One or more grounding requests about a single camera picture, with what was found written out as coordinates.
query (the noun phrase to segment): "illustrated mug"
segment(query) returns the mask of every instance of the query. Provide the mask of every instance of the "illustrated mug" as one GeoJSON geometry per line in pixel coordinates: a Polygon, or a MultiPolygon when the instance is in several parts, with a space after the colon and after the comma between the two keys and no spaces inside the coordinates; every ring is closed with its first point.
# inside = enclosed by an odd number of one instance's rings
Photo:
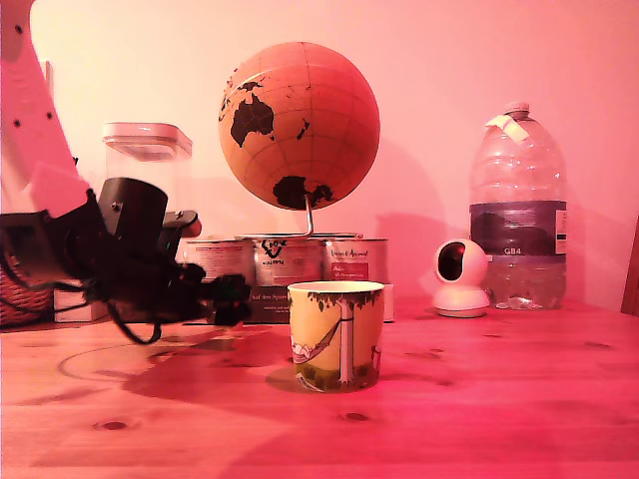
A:
{"type": "Polygon", "coordinates": [[[289,286],[293,363],[303,387],[346,392],[377,383],[383,288],[372,281],[289,286]]]}

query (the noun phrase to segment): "wicker basket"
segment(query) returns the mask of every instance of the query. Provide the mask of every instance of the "wicker basket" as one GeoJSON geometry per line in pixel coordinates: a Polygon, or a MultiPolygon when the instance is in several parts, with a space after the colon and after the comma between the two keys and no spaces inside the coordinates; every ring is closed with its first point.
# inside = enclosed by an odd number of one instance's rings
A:
{"type": "MultiPolygon", "coordinates": [[[[18,277],[24,278],[20,271],[15,270],[15,272],[18,277]]],[[[21,311],[0,302],[0,326],[2,327],[17,326],[39,320],[51,320],[53,318],[53,289],[32,291],[13,282],[0,269],[0,295],[17,306],[27,307],[34,311],[21,311]]]]}

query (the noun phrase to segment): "tree illustration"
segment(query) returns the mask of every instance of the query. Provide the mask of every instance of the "tree illustration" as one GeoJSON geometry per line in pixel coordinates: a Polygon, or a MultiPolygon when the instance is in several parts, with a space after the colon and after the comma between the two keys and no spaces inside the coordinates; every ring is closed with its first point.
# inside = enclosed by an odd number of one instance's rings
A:
{"type": "Polygon", "coordinates": [[[358,307],[362,309],[366,304],[375,300],[381,294],[381,290],[363,292],[309,292],[311,301],[318,303],[318,308],[323,311],[331,306],[339,307],[339,382],[354,382],[354,312],[358,307]]]}

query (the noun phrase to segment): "tin can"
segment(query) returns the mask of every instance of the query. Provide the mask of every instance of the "tin can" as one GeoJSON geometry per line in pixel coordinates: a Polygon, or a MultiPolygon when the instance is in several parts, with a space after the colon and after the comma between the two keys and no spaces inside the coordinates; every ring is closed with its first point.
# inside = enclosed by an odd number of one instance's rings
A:
{"type": "Polygon", "coordinates": [[[389,283],[387,250],[388,239],[327,239],[323,278],[389,283]]]}
{"type": "Polygon", "coordinates": [[[288,286],[321,279],[321,239],[254,239],[256,284],[288,286]]]}
{"type": "Polygon", "coordinates": [[[192,239],[187,241],[185,259],[200,265],[212,281],[223,274],[241,274],[247,284],[255,283],[253,243],[246,239],[192,239]]]}

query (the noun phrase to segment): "white wall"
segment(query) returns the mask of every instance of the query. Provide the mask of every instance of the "white wall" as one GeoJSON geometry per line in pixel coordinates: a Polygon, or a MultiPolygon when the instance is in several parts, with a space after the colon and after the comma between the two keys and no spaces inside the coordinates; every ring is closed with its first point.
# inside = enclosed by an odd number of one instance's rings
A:
{"type": "Polygon", "coordinates": [[[639,2],[37,0],[32,35],[80,171],[104,180],[102,125],[168,122],[194,141],[205,235],[299,230],[255,199],[218,139],[226,80],[286,41],[349,57],[379,104],[372,170],[321,210],[321,231],[390,239],[397,295],[431,293],[431,256],[468,230],[469,165],[483,123],[512,100],[567,161],[568,295],[618,309],[639,214],[639,2]]]}

